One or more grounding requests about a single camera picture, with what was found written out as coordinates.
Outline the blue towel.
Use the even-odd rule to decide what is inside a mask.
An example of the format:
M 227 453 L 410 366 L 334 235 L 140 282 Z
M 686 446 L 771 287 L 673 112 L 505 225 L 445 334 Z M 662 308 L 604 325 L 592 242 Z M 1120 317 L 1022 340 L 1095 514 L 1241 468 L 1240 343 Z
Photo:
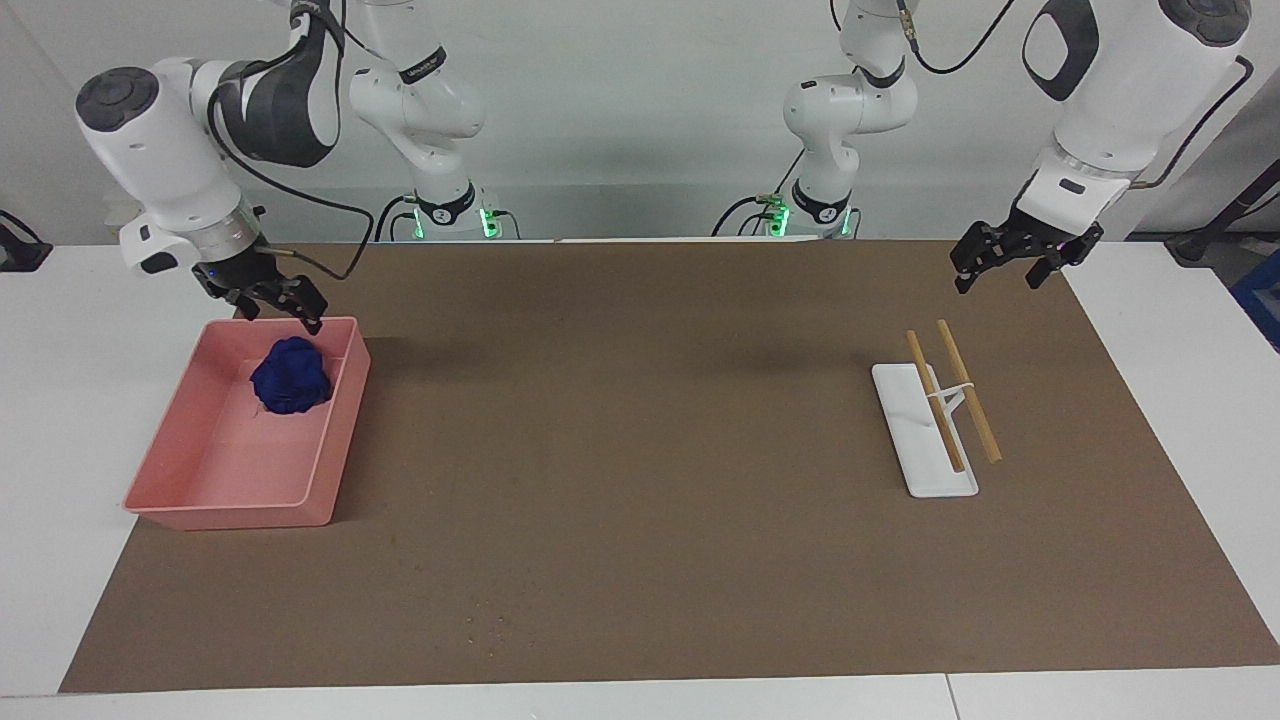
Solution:
M 260 404 L 276 415 L 307 413 L 329 402 L 333 392 L 324 356 L 302 337 L 276 341 L 250 374 L 250 383 Z

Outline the black stand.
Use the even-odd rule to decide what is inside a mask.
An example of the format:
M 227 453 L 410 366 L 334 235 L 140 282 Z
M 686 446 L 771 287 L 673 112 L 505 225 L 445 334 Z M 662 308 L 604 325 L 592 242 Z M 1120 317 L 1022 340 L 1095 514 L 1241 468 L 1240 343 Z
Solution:
M 1164 243 L 1165 249 L 1179 265 L 1196 266 L 1202 261 L 1208 247 L 1217 242 L 1233 224 L 1266 209 L 1277 199 L 1280 199 L 1280 158 L 1266 167 L 1207 224 L 1167 238 Z

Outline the pink plastic tray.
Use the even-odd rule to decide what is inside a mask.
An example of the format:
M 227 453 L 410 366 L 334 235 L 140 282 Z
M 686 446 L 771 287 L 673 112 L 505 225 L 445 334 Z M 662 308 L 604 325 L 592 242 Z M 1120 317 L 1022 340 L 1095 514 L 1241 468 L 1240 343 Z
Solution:
M 332 397 L 306 413 L 270 413 L 252 372 L 301 334 L 291 319 L 207 323 L 122 501 L 177 530 L 321 527 L 335 511 L 371 357 L 352 316 L 330 316 L 312 345 Z

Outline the white rack with wooden rods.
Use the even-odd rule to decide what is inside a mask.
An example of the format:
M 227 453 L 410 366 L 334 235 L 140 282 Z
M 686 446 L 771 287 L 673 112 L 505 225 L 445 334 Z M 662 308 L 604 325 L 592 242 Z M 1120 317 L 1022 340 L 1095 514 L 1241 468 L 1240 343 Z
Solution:
M 915 331 L 906 332 L 911 360 L 876 364 L 870 378 L 908 493 L 913 498 L 973 497 L 979 493 L 979 484 L 957 428 L 956 411 L 968 410 L 987 462 L 1002 462 L 1004 452 L 950 324 L 938 319 L 936 325 L 955 375 L 954 384 L 940 383 Z

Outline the brown table mat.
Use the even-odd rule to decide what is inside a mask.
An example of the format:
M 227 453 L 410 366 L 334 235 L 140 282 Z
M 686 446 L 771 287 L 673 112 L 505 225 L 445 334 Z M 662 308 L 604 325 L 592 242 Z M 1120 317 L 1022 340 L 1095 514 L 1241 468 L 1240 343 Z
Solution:
M 1280 664 L 1061 275 L 948 246 L 397 245 L 330 524 L 138 523 L 68 693 Z M 1004 460 L 908 493 L 870 369 Z

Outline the white wall socket box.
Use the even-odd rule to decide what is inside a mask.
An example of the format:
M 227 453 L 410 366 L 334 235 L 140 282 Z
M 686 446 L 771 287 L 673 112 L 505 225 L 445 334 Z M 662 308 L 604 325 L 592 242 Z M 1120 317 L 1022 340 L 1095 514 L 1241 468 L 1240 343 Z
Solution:
M 119 243 L 120 231 L 143 213 L 128 193 L 111 191 L 102 195 L 102 225 L 111 243 Z

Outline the black clamp mount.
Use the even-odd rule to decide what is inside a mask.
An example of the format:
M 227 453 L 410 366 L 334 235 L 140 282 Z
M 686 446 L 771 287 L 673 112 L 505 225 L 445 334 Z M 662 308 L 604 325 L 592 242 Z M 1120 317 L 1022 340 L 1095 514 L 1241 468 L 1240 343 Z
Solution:
M 0 209 L 0 273 L 36 272 L 52 249 L 20 218 Z

